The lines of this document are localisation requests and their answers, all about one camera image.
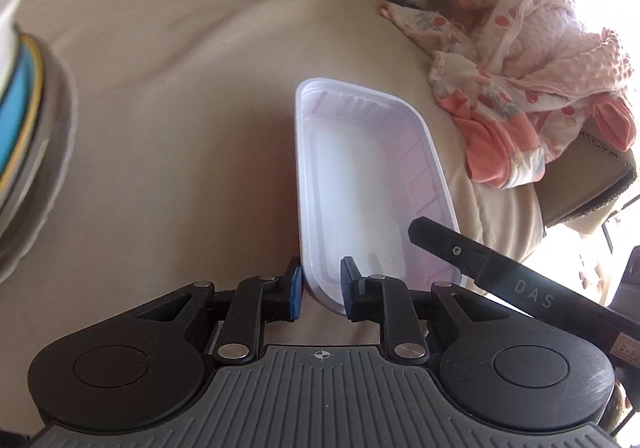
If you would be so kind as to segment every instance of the white bowl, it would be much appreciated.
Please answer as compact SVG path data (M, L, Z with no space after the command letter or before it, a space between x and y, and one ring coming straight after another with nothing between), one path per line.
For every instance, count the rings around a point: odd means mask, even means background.
M0 99L14 70L18 34L14 16L22 0L0 0Z

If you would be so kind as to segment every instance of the stacked bowl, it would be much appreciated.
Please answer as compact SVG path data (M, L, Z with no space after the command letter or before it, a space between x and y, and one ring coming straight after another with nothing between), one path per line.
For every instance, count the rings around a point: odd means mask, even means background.
M14 25L0 0L0 282L32 246L60 191L76 102L60 61Z

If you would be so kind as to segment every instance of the plastic food container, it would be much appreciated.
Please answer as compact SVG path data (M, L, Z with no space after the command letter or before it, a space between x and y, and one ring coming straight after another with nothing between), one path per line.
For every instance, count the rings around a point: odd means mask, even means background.
M425 216L458 231L429 130L402 99L332 79L296 91L302 267L308 290L344 314L340 261L410 289L461 283L460 271L409 242Z

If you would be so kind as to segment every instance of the wrinkled fabric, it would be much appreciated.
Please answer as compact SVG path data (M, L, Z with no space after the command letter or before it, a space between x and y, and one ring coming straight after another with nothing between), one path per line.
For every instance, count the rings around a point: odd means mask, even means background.
M614 147L633 144L633 69L616 33L587 32L574 0L456 1L451 21L389 3L381 11L433 55L429 81L466 138L471 180L540 180L588 117Z

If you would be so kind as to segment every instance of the beige fabric sofa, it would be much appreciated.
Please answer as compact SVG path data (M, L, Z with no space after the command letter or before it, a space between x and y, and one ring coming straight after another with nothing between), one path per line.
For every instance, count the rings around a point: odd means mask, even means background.
M628 180L632 159L586 136L567 151L575 168L552 165L538 191L469 182L464 140L427 81L430 57L377 3L24 1L21 28L76 79L79 127L56 206L0 286L0 428L40 427L26 374L53 340L198 279L229 289L280 274L298 254L293 107L306 78L411 103L433 135L461 231L512 258L535 248L545 224L606 203ZM583 164L602 173L584 176ZM305 297L302 319L269 325L267 337L364 343L376 329Z

